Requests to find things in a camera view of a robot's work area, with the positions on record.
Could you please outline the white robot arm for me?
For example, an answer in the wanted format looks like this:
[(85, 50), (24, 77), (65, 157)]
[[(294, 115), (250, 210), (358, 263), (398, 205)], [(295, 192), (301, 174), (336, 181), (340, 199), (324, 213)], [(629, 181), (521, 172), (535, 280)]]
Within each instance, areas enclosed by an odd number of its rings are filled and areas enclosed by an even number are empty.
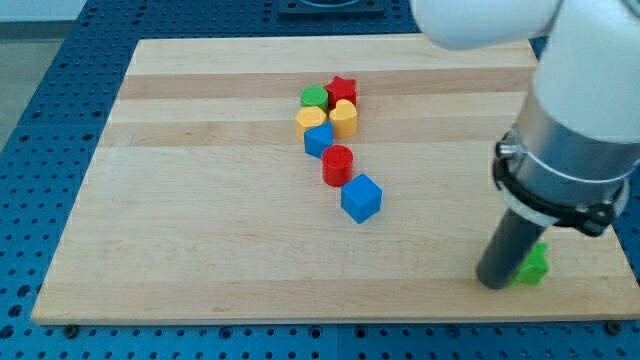
[(638, 3), (419, 0), (411, 11), (446, 49), (546, 37), (518, 119), (496, 144), (494, 180), (520, 217), (601, 234), (639, 161)]

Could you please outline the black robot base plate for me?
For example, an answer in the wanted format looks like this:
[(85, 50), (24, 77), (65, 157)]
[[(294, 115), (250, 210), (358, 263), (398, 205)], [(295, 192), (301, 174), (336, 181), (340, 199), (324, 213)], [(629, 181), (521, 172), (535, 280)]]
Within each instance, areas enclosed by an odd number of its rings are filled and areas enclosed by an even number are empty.
[(385, 0), (276, 0), (280, 16), (381, 14)]

